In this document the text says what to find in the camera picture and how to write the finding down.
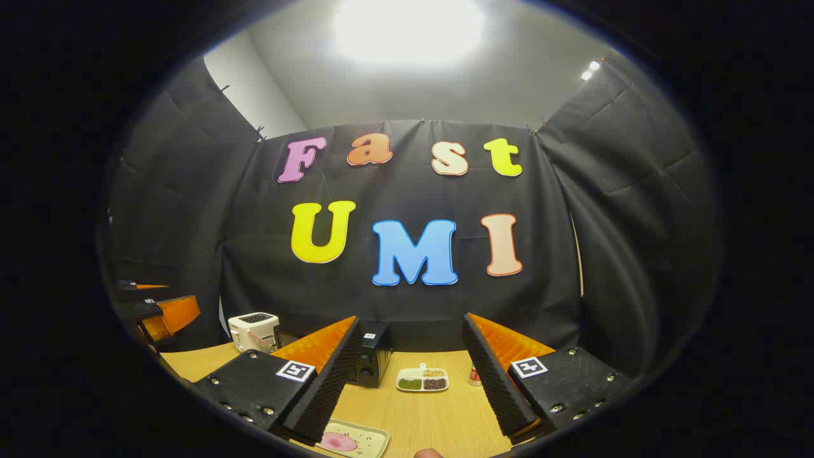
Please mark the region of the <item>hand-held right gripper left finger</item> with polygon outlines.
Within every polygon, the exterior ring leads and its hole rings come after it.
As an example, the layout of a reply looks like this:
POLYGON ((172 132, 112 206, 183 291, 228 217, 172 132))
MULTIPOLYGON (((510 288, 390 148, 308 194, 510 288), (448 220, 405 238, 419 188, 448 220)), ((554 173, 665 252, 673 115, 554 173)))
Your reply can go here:
POLYGON ((245 350, 193 386, 233 420, 314 445, 322 440, 361 348, 350 316, 272 353, 245 350))

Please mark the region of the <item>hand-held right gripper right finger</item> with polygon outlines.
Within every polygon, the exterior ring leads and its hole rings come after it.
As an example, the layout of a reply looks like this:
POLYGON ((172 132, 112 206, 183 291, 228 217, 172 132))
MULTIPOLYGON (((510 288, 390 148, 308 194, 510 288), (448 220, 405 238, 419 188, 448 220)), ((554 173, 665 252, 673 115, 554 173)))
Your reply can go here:
POLYGON ((473 313, 463 317, 462 336, 500 431, 514 445, 583 423, 631 384, 581 346, 555 350, 473 313))

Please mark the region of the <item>black electric oven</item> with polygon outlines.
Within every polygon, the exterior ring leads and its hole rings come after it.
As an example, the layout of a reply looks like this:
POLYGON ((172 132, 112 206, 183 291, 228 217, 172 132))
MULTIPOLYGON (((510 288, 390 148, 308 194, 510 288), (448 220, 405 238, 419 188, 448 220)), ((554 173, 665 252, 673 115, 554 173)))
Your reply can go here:
POLYGON ((363 320, 359 324, 359 330, 362 333, 361 347, 348 373, 347 383, 378 388, 393 351, 389 325, 363 320))

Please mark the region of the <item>cream food tray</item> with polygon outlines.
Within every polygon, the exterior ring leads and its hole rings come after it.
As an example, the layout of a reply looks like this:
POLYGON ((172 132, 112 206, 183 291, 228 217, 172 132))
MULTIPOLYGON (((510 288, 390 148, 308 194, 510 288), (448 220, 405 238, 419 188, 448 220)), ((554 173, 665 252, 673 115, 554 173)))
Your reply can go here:
POLYGON ((324 430, 325 432, 345 434, 358 442, 357 450, 351 452, 334 452, 320 447, 318 445, 319 441, 316 444, 317 448, 338 454, 344 458, 382 458, 390 441, 389 433, 384 430, 338 419, 331 419, 324 430))

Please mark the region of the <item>white divided dish of beans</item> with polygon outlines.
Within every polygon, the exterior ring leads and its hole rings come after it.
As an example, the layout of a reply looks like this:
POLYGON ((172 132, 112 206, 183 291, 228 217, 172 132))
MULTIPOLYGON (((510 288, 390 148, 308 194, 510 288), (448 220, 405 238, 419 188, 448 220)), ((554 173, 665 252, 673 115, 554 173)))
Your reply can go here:
POLYGON ((443 392, 450 387, 450 378, 442 368, 427 367, 420 363, 418 367, 403 368, 396 376, 396 389, 413 393, 443 392))

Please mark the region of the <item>white toaster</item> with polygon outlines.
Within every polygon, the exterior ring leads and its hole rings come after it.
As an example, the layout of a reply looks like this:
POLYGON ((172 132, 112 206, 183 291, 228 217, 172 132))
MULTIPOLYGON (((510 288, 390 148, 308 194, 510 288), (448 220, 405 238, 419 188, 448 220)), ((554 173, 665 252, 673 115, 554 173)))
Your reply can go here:
POLYGON ((265 312, 231 317, 227 321, 228 330, 238 352, 256 350, 272 354, 280 349, 279 317, 265 312))

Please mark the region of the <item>black backdrop cloth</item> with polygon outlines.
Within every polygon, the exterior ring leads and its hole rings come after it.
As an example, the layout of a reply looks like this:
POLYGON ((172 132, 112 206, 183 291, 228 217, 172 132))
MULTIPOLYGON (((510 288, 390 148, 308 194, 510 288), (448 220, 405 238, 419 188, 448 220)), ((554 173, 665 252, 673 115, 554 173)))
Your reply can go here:
POLYGON ((256 141, 203 59, 113 159, 100 252, 111 277, 197 296, 172 345, 222 318, 305 335, 348 316, 399 351, 462 350, 471 311, 629 377, 680 354, 723 260, 714 169, 654 78, 620 55, 526 128, 387 121, 256 141))

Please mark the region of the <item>ceiling light panel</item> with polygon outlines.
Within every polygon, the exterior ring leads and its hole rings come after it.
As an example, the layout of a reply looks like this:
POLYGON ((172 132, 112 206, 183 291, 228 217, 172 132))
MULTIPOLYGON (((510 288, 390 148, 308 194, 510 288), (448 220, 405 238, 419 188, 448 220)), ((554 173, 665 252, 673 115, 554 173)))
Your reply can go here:
POLYGON ((337 49, 372 64, 441 64, 480 41, 485 15, 472 0, 345 0, 334 21, 337 49))

